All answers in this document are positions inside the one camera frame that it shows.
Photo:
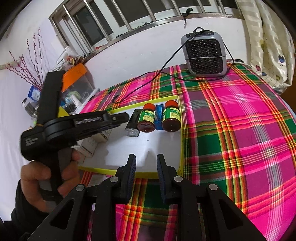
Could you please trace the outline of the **person's left hand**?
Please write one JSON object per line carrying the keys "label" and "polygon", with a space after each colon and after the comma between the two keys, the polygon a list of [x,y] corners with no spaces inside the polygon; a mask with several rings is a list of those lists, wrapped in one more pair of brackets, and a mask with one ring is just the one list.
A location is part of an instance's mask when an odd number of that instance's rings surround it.
{"label": "person's left hand", "polygon": [[[63,170],[64,183],[58,188],[58,192],[65,197],[76,185],[80,184],[78,170],[79,152],[72,150],[72,161]],[[51,177],[50,169],[40,162],[32,161],[21,168],[21,189],[26,200],[41,212],[49,213],[49,206],[42,198],[39,190],[39,181],[48,180]]]}

